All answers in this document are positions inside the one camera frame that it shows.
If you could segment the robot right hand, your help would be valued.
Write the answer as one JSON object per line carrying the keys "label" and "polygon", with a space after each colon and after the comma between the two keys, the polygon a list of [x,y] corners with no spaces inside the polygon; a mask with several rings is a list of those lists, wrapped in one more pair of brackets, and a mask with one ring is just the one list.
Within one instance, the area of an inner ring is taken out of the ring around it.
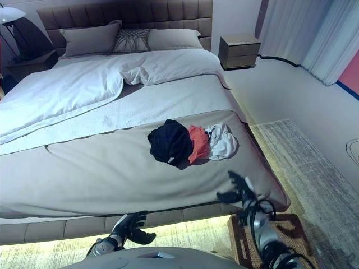
{"label": "robot right hand", "polygon": [[252,190],[248,177],[243,177],[234,171],[228,171],[233,189],[228,192],[217,192],[217,199],[221,203],[231,204],[242,202],[244,210],[259,210],[259,200]]}

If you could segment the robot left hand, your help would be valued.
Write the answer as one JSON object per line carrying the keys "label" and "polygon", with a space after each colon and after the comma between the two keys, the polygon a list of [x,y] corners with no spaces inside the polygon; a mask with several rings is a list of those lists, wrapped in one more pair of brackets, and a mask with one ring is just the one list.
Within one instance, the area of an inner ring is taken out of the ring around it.
{"label": "robot left hand", "polygon": [[147,214],[148,211],[125,214],[116,222],[110,237],[118,242],[118,246],[124,246],[126,240],[141,245],[152,243],[156,238],[156,233],[147,233],[141,230],[145,225]]}

